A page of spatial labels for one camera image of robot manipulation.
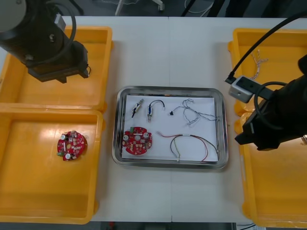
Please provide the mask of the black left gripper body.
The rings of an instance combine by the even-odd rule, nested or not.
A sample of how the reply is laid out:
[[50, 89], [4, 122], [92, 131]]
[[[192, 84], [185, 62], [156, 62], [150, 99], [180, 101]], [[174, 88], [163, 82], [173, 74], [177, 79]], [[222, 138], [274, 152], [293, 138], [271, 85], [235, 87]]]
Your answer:
[[74, 41], [66, 54], [53, 62], [28, 68], [28, 74], [40, 82], [58, 81], [61, 76], [80, 75], [86, 65], [88, 65], [88, 51], [83, 44]]

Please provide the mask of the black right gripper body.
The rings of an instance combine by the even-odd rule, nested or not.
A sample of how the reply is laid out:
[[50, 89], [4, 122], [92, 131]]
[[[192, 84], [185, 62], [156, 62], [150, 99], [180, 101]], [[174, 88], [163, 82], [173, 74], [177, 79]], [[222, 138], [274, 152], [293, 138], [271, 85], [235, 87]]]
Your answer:
[[275, 150], [279, 147], [278, 124], [275, 100], [260, 103], [260, 112], [254, 111], [242, 126], [242, 132], [254, 134], [254, 144], [259, 151]]

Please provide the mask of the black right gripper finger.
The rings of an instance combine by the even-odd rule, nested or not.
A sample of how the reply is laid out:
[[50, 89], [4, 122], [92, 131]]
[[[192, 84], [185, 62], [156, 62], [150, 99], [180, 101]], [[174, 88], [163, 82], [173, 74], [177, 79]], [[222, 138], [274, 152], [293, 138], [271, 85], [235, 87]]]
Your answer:
[[242, 132], [235, 137], [235, 140], [239, 145], [250, 144], [254, 142], [254, 134]]

